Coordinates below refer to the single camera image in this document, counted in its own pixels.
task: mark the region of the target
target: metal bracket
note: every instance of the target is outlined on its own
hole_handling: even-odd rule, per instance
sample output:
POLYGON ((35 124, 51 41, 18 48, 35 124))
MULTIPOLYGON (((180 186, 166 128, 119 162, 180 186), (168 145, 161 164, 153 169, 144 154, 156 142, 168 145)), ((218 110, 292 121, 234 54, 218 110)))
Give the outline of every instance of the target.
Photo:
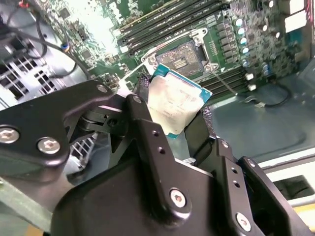
POLYGON ((216 139, 211 155, 199 166, 211 172, 218 181, 217 201, 220 208, 224 235, 263 236, 263 232, 255 224, 248 199, 245 180, 240 166, 232 154, 230 145, 216 139))
POLYGON ((79 118, 112 96, 100 82, 87 81, 1 111, 0 127, 16 130, 19 138, 0 143, 0 175, 41 182, 57 179, 68 159, 69 140, 79 118), (43 139, 53 140, 45 148, 52 150, 56 144, 58 151, 38 148, 43 139))
POLYGON ((176 161, 163 129, 153 123, 145 101, 136 95, 126 98, 130 127, 137 142, 155 213, 168 225, 180 226, 190 216, 189 193, 176 169, 176 161))
POLYGON ((259 210, 266 209, 268 211, 269 220, 273 221, 269 227, 272 228, 274 236, 313 235, 257 163, 252 159, 242 157, 238 161, 238 165, 242 167, 250 189, 256 193, 252 203, 253 208, 255 208, 255 203, 259 203, 259 210))

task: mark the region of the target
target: mounting screw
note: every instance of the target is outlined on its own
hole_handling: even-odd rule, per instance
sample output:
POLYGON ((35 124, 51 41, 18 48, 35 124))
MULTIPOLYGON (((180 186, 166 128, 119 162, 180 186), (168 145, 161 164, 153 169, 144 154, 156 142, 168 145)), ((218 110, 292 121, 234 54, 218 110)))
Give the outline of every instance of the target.
POLYGON ((222 144, 223 144, 223 146, 224 146, 225 148, 228 148, 228 144, 227 144, 226 141, 222 140, 222 144))
POLYGON ((182 208, 186 205, 186 198, 179 190, 173 189, 170 196, 177 207, 182 208))
POLYGON ((137 102, 137 103, 142 103, 141 99, 137 96, 134 96, 133 99, 137 102))
POLYGON ((248 163, 252 166, 252 167, 255 167, 256 165, 255 165, 255 163, 252 161, 252 160, 250 160, 250 159, 247 159, 248 160, 248 163))
POLYGON ((107 89, 103 85, 98 85, 97 89, 101 92, 107 92, 107 89))
POLYGON ((150 65, 154 65, 154 64, 156 64, 156 62, 157 62, 157 60, 155 59, 155 57, 150 57, 148 61, 149 61, 149 64, 150 64, 150 65))
POLYGON ((245 230, 246 232, 251 231, 252 229, 251 224, 249 220, 245 217, 245 215, 243 215, 242 213, 237 213, 236 220, 243 230, 245 230))
POLYGON ((211 71, 211 65, 210 64, 205 65, 205 71, 211 71))
POLYGON ((17 141, 20 137, 18 131, 12 128, 0 128, 0 143, 2 144, 12 144, 17 141))
POLYGON ((45 154, 55 154, 60 150, 60 143, 53 138, 44 138, 37 144, 38 149, 45 154))

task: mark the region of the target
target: dimm slot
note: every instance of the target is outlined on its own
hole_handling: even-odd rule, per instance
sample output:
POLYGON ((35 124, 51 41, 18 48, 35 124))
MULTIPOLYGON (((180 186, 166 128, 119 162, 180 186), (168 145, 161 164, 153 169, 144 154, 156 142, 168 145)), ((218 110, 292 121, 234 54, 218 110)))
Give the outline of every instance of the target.
POLYGON ((173 35, 178 35, 186 30, 189 30, 190 26, 194 24, 195 22, 198 22, 199 20, 208 17, 209 15, 214 14, 215 12, 219 11, 222 9, 222 6, 226 6, 226 4, 220 4, 216 3, 213 6, 207 7, 203 11, 201 11, 198 14, 195 14, 194 16, 191 16, 185 20, 185 22, 178 23, 174 28, 168 30, 164 30, 163 32, 160 32, 160 34, 154 38, 150 38, 145 42, 138 43, 134 45, 130 50, 129 54, 133 56, 135 53, 140 52, 141 50, 151 46, 152 44, 156 44, 157 41, 160 41, 162 39, 167 39, 167 37, 173 36, 173 35))
POLYGON ((199 2, 200 0, 185 0, 180 1, 178 4, 172 5, 167 9, 164 9, 161 12, 158 12, 157 14, 149 17, 148 19, 145 19, 141 21, 140 23, 133 25, 132 27, 129 27, 128 30, 125 30, 125 35, 121 38, 122 42, 127 42, 127 40, 134 36, 135 34, 139 33, 143 29, 147 29, 153 25, 158 24, 159 22, 168 19, 169 17, 172 17, 176 15, 181 10, 190 7, 191 5, 195 4, 196 2, 199 2))
POLYGON ((211 7, 217 2, 217 0, 206 0, 203 2, 203 4, 197 3, 197 5, 199 5, 198 8, 185 9, 183 12, 175 15, 173 18, 167 19, 166 21, 155 25, 152 28, 147 28, 130 38, 128 43, 137 44, 146 39, 148 36, 161 35, 166 30, 172 29, 172 26, 176 26, 176 24, 179 22, 185 22, 189 19, 192 19, 193 17, 196 17, 198 14, 200 14, 200 12, 205 11, 207 7, 211 7))
POLYGON ((176 13, 170 14, 169 16, 164 17, 163 19, 160 19, 157 22, 153 22, 153 24, 145 25, 145 27, 141 28, 140 30, 137 30, 136 32, 132 32, 126 38, 124 37, 122 39, 122 43, 141 41, 148 34, 152 35, 158 32, 159 30, 163 30, 164 28, 168 27, 170 24, 174 24, 176 22, 181 21, 186 16, 190 16, 196 13, 197 11, 209 6, 211 2, 214 2, 214 0, 204 0, 203 2, 197 1, 197 3, 195 2, 190 3, 190 5, 188 5, 184 9, 176 11, 176 13))

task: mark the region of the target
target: green circuit board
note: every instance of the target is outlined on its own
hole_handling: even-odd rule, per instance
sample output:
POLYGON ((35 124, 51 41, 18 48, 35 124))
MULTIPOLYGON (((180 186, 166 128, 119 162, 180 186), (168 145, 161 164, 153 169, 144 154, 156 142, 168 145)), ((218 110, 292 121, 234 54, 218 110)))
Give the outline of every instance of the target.
POLYGON ((61 38, 60 25, 66 30, 92 78, 113 88, 144 60, 129 77, 130 88, 159 63, 198 83, 240 67, 259 80, 271 70, 282 77, 297 68, 288 48, 298 43, 286 41, 278 7, 262 0, 35 1, 61 38))

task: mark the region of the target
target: electronic chip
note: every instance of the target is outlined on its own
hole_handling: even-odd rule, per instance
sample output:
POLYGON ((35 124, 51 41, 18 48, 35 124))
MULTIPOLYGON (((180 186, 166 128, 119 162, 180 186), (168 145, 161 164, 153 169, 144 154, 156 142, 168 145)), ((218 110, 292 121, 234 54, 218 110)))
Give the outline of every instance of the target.
POLYGON ((88 39, 88 35, 85 33, 84 28, 78 29, 78 34, 80 35, 80 37, 81 37, 81 39, 82 39, 83 41, 85 41, 85 40, 88 39))
POLYGON ((229 44, 225 45, 222 47, 224 52, 230 51, 231 50, 231 46, 229 44))
POLYGON ((225 28, 224 23, 221 23, 221 24, 217 25, 217 30, 218 31, 224 30, 224 28, 225 28))
POLYGON ((221 45, 225 45, 225 44, 228 44, 229 43, 229 39, 228 38, 223 38, 220 40, 221 42, 221 45))
POLYGON ((239 2, 239 3, 237 4, 237 9, 242 10, 243 8, 244 8, 244 3, 239 2))
POLYGON ((156 60, 158 63, 162 63, 186 77, 204 70, 199 52, 193 41, 181 44, 173 50, 158 55, 156 60))
POLYGON ((234 62, 234 58, 228 58, 225 61, 226 61, 226 63, 233 63, 234 62))
POLYGON ((225 56, 225 58, 229 58, 229 57, 233 56, 233 53, 232 53, 232 51, 228 51, 228 52, 224 53, 224 56, 225 56))
POLYGON ((65 19, 65 18, 68 18, 71 14, 70 14, 70 12, 68 11, 67 8, 64 8, 64 9, 62 9, 62 10, 59 12, 59 15, 60 15, 60 17, 62 17, 63 19, 65 19))
POLYGON ((248 39, 249 40, 254 40, 255 39, 255 35, 253 35, 252 33, 248 35, 248 39))
POLYGON ((221 32, 219 32, 219 36, 220 36, 220 38, 227 37, 226 31, 221 31, 221 32))
POLYGON ((90 53, 89 50, 85 50, 85 51, 82 53, 82 57, 83 57, 84 59, 89 59, 89 58, 92 57, 92 54, 90 53))

